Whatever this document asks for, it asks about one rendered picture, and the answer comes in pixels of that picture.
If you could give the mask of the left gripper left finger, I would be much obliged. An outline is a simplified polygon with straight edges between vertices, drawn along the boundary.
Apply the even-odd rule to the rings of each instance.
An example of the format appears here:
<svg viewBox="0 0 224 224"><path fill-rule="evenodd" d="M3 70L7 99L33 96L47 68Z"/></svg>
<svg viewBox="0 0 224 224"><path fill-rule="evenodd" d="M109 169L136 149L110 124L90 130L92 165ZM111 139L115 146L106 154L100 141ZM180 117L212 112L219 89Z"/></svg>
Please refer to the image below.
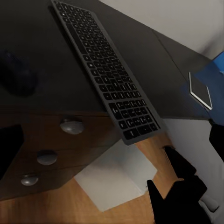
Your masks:
<svg viewBox="0 0 224 224"><path fill-rule="evenodd" d="M20 124L0 129L0 180L24 142Z"/></svg>

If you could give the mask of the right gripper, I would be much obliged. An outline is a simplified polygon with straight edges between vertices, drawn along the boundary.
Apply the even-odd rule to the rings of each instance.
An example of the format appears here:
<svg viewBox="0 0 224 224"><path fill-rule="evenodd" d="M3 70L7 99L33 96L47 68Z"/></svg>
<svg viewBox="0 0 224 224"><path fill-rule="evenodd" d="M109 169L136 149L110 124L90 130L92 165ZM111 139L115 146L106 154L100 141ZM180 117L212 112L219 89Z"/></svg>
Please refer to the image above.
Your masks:
<svg viewBox="0 0 224 224"><path fill-rule="evenodd" d="M207 187L195 175L195 167L175 149L164 146L163 150L178 179L184 180L174 182L165 199L153 182L155 176L147 181L156 224L213 224L198 202Z"/></svg>

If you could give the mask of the keyboard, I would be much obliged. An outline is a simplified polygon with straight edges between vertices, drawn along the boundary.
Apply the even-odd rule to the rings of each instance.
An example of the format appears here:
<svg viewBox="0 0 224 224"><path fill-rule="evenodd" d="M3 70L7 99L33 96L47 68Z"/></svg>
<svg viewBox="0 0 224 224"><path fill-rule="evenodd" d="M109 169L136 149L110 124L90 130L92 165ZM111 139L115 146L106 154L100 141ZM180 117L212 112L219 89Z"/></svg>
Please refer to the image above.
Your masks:
<svg viewBox="0 0 224 224"><path fill-rule="evenodd" d="M125 145L168 132L94 12L50 0Z"/></svg>

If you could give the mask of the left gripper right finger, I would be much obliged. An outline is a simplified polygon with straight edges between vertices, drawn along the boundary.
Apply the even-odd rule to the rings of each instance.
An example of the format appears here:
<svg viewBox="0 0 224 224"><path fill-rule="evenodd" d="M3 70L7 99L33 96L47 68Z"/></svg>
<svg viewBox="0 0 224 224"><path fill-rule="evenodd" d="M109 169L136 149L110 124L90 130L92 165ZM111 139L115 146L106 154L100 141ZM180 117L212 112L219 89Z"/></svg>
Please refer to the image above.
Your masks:
<svg viewBox="0 0 224 224"><path fill-rule="evenodd" d="M224 126L214 124L209 141L224 162Z"/></svg>

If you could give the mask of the mouse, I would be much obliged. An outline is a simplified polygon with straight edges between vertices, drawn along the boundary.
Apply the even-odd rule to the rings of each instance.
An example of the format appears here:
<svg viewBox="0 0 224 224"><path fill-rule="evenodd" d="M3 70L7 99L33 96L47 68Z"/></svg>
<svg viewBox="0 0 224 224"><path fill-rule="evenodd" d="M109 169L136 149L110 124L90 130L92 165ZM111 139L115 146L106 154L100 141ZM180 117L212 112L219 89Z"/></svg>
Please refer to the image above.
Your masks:
<svg viewBox="0 0 224 224"><path fill-rule="evenodd" d="M35 66L13 51L0 50L0 73L16 89L31 90L39 84Z"/></svg>

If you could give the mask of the notebook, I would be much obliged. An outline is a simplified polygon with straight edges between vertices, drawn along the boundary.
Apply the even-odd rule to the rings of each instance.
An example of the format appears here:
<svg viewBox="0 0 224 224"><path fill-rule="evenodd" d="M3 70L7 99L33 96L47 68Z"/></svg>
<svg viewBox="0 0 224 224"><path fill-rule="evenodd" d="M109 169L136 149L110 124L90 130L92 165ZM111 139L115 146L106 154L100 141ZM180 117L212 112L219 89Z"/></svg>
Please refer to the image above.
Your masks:
<svg viewBox="0 0 224 224"><path fill-rule="evenodd" d="M212 104L210 100L210 93L208 87L202 83L196 76L189 73L190 92L200 102L212 110Z"/></svg>

